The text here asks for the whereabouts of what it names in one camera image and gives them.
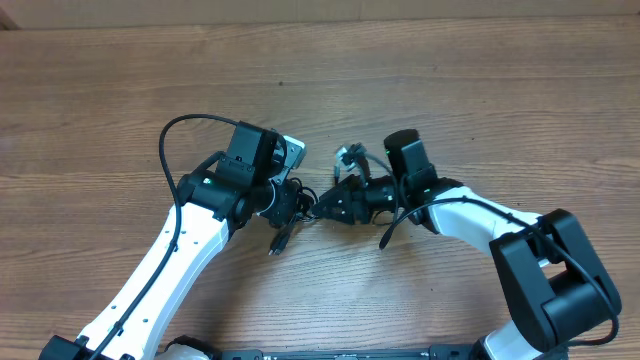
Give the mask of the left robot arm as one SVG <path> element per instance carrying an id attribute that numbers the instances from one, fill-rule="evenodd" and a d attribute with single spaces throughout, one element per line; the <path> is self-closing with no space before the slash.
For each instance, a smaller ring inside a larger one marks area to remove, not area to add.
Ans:
<path id="1" fill-rule="evenodd" d="M 170 189 L 174 203 L 161 233 L 109 305 L 73 340 L 52 337 L 43 359 L 218 359 L 189 336 L 159 347 L 184 298 L 207 264 L 253 215 L 276 227 L 296 214 L 289 180 L 305 144 L 238 122 L 226 151 L 211 155 Z"/>

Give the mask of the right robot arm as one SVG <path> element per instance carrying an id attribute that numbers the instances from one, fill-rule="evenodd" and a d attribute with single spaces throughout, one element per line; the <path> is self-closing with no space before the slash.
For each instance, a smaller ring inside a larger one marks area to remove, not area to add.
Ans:
<path id="1" fill-rule="evenodd" d="M 415 129 L 387 136 L 384 149 L 386 174 L 374 178 L 361 144 L 340 148 L 335 168 L 351 174 L 334 180 L 313 214 L 355 225 L 391 212 L 381 248 L 404 221 L 466 242 L 492 258 L 510 314 L 472 345 L 430 346 L 429 358 L 565 359 L 572 347 L 617 337 L 619 292 L 572 213 L 518 211 L 439 176 Z"/>

